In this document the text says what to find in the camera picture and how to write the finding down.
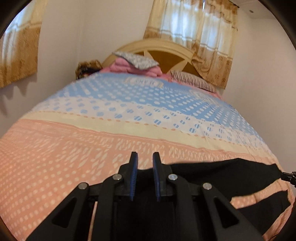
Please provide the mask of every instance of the striped pillow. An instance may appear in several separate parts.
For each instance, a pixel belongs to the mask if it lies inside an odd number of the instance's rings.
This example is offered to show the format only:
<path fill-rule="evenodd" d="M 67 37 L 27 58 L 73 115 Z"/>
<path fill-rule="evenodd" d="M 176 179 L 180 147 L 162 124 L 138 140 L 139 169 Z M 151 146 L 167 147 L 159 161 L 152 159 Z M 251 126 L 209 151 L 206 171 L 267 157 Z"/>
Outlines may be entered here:
<path fill-rule="evenodd" d="M 172 81 L 181 82 L 212 93 L 216 93 L 216 88 L 212 84 L 206 82 L 200 77 L 197 77 L 196 75 L 183 71 L 172 71 Z"/>

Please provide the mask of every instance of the brown furry object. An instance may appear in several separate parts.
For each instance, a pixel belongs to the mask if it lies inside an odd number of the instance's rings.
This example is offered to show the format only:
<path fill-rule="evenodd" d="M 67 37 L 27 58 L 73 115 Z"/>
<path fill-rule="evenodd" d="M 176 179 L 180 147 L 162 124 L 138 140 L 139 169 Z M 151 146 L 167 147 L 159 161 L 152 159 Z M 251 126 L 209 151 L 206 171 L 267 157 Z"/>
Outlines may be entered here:
<path fill-rule="evenodd" d="M 97 59 L 85 62 L 79 62 L 78 67 L 75 71 L 76 79 L 81 79 L 87 77 L 95 72 L 98 72 L 102 69 L 100 61 Z"/>

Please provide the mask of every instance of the ceiling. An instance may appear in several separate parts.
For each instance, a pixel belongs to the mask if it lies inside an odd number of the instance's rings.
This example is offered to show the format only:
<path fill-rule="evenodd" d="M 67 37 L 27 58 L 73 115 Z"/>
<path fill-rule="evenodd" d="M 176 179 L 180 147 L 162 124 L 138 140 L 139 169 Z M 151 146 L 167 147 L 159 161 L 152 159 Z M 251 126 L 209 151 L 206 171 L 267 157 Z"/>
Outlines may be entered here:
<path fill-rule="evenodd" d="M 251 18 L 275 19 L 274 15 L 258 0 L 233 0 L 232 2 L 238 5 L 240 9 Z"/>

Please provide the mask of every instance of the silver bolt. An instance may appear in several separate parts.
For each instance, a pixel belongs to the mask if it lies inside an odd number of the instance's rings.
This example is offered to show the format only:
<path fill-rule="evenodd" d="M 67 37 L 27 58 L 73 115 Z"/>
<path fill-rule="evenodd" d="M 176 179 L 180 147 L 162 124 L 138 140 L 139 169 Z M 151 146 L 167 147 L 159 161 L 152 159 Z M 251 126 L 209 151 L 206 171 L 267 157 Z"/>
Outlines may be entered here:
<path fill-rule="evenodd" d="M 178 176 L 176 174 L 169 174 L 168 178 L 171 180 L 171 181 L 176 181 L 178 179 Z"/>
<path fill-rule="evenodd" d="M 205 190 L 210 190 L 210 189 L 212 189 L 212 184 L 210 184 L 210 183 L 204 183 L 204 184 L 202 185 L 202 187 L 203 187 Z"/>
<path fill-rule="evenodd" d="M 80 184 L 78 185 L 78 188 L 79 188 L 80 190 L 84 190 L 84 189 L 87 188 L 87 186 L 88 186 L 87 183 L 80 183 Z"/>
<path fill-rule="evenodd" d="M 112 176 L 112 178 L 113 178 L 113 180 L 115 180 L 115 181 L 119 181 L 119 180 L 122 178 L 122 175 L 119 174 L 119 173 L 117 173 L 117 174 L 114 174 L 114 175 Z"/>

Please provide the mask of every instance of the sheer curtain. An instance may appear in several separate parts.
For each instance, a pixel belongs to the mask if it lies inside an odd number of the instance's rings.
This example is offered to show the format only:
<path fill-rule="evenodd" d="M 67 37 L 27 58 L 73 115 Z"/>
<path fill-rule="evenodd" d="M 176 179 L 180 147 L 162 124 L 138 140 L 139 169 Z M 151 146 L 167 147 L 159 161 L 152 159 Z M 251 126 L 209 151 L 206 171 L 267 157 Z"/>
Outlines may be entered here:
<path fill-rule="evenodd" d="M 31 1 L 0 39 L 0 88 L 37 72 L 38 42 L 47 0 Z"/>
<path fill-rule="evenodd" d="M 194 52 L 200 76 L 225 89 L 237 35 L 237 6 L 229 0 L 154 0 L 145 38 L 163 38 Z"/>

